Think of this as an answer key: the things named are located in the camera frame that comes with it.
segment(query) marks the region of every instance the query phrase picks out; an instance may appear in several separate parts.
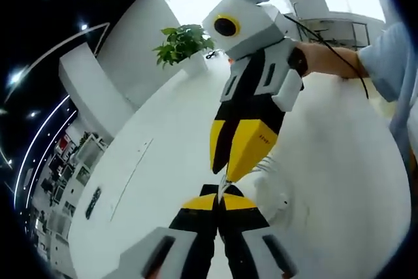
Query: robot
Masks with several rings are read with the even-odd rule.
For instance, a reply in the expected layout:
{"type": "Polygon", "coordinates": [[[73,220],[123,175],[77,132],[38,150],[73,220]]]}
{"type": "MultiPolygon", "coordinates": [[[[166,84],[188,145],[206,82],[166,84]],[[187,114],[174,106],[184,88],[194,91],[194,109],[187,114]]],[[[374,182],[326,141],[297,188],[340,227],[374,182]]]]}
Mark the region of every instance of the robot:
{"type": "Polygon", "coordinates": [[[234,60],[210,132],[211,169],[227,165],[220,185],[204,185],[168,228],[158,227],[121,254],[106,279],[206,278],[219,234],[234,278],[291,278],[297,270],[257,206],[232,185],[275,145],[307,64],[280,31],[269,0],[222,0],[203,21],[234,60]]]}
{"type": "Polygon", "coordinates": [[[304,54],[280,31],[283,18],[268,0],[222,0],[203,21],[217,46],[234,60],[210,133],[214,173],[227,164],[227,183],[249,173],[273,145],[286,112],[292,110],[304,54]]]}

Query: black eye lens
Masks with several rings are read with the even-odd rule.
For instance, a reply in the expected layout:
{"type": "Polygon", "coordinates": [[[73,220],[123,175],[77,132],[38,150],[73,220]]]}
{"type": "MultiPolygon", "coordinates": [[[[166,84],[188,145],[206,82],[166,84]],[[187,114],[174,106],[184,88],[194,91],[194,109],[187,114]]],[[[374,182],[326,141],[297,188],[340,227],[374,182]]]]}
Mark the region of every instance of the black eye lens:
{"type": "Polygon", "coordinates": [[[219,18],[215,21],[215,30],[223,36],[233,36],[236,34],[236,25],[231,20],[219,18]]]}

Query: black cable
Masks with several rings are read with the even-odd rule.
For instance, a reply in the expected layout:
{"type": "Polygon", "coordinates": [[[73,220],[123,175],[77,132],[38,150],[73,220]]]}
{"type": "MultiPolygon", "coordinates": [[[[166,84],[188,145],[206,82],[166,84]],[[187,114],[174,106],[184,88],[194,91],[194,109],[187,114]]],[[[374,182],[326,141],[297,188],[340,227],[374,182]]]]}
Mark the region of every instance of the black cable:
{"type": "Polygon", "coordinates": [[[290,18],[290,17],[288,17],[288,16],[286,16],[286,15],[284,15],[284,17],[285,18],[287,18],[288,20],[291,20],[293,23],[296,23],[297,25],[299,25],[300,27],[302,27],[303,29],[305,29],[307,32],[309,32],[309,33],[311,33],[313,36],[315,36],[318,40],[319,40],[319,42],[320,43],[322,43],[322,44],[324,44],[326,47],[328,47],[334,54],[336,54],[342,61],[344,61],[345,63],[347,63],[347,65],[350,67],[350,68],[352,68],[353,70],[354,70],[354,72],[355,72],[355,74],[357,74],[357,76],[360,78],[360,81],[361,81],[361,84],[363,85],[363,88],[364,88],[364,92],[366,93],[366,97],[367,97],[367,99],[368,99],[368,90],[367,90],[367,87],[366,87],[366,83],[364,83],[364,80],[363,80],[363,78],[361,77],[361,75],[360,75],[360,72],[356,69],[356,68],[354,68],[354,66],[352,66],[352,64],[350,64],[350,62],[348,62],[347,60],[345,60],[338,52],[336,52],[335,50],[334,50],[334,48],[333,47],[331,47],[321,36],[319,36],[318,34],[316,34],[315,32],[313,32],[313,31],[311,31],[310,29],[309,29],[309,27],[306,27],[305,25],[303,25],[302,23],[300,23],[299,21],[296,21],[296,20],[294,20],[294,19],[292,19],[292,18],[290,18]]]}

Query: potted plant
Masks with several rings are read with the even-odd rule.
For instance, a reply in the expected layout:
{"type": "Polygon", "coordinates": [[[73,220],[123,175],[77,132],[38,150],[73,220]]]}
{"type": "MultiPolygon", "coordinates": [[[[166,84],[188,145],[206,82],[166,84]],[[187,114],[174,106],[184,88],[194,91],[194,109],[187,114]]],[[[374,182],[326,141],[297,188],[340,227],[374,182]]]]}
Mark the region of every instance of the potted plant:
{"type": "Polygon", "coordinates": [[[214,42],[205,35],[204,29],[197,24],[168,27],[161,32],[167,36],[166,41],[153,51],[157,53],[157,64],[174,65],[179,63],[189,75],[203,72],[207,69],[201,54],[197,52],[214,49],[214,42]]]}

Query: person's arm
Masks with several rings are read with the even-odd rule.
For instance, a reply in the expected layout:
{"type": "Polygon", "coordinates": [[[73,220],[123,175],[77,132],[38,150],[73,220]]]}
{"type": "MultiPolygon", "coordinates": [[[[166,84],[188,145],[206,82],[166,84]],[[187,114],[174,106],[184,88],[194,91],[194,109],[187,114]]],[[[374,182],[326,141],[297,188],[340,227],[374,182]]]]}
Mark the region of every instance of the person's arm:
{"type": "MultiPolygon", "coordinates": [[[[300,42],[297,47],[306,56],[308,74],[319,72],[343,78],[357,77],[355,71],[326,46],[300,42]]],[[[408,82],[410,89],[413,88],[418,57],[404,24],[392,25],[372,45],[358,52],[346,48],[335,48],[335,51],[350,62],[362,77],[369,76],[378,92],[389,102],[399,98],[404,82],[408,82]]]]}
{"type": "MultiPolygon", "coordinates": [[[[308,62],[308,74],[312,72],[334,74],[342,78],[358,78],[358,74],[328,47],[321,44],[298,42],[297,48],[301,49],[308,62]]],[[[347,48],[334,48],[334,50],[347,60],[362,77],[368,77],[368,73],[362,66],[359,55],[347,48]]]]}

